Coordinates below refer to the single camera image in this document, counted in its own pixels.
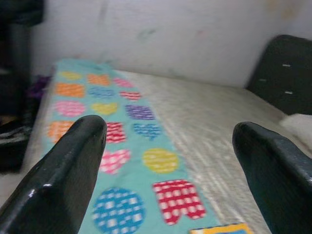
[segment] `checkered heart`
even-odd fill
[[[122,165],[129,161],[129,159],[129,150],[118,150],[112,153],[105,151],[99,169],[108,174],[116,174]]]
[[[127,98],[128,100],[131,100],[131,101],[137,101],[141,98],[141,94],[139,92],[121,91],[120,95],[124,98]]]
[[[142,135],[149,140],[154,140],[157,136],[161,134],[161,128],[156,124],[139,124],[135,123],[133,125],[133,130]]]

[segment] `pink heart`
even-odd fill
[[[120,86],[120,87],[126,87],[126,88],[132,88],[133,84],[130,83],[128,80],[126,79],[121,79],[121,78],[114,78],[114,82],[116,83],[116,85]]]
[[[118,150],[113,153],[105,151],[99,169],[107,174],[116,174],[129,159],[129,150]]]
[[[120,95],[122,97],[127,98],[128,100],[131,101],[137,101],[141,98],[141,94],[139,92],[126,92],[126,91],[121,91]]]

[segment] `red heart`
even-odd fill
[[[121,91],[120,95],[122,97],[125,97],[131,101],[137,101],[141,98],[141,94],[139,92],[126,92],[126,91]]]

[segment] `colorful blanket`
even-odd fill
[[[52,105],[45,152],[81,116],[107,122],[107,144],[80,234],[186,234],[219,224],[146,99],[111,67],[60,61]]]

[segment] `mattress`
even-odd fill
[[[252,121],[285,135],[306,153],[300,142],[278,125],[285,115],[244,89],[119,73],[149,100],[221,224],[246,222],[254,233],[270,233],[234,154],[232,132],[237,123]],[[43,156],[41,139],[51,116],[49,102],[53,85],[50,84],[41,105],[22,175]]]

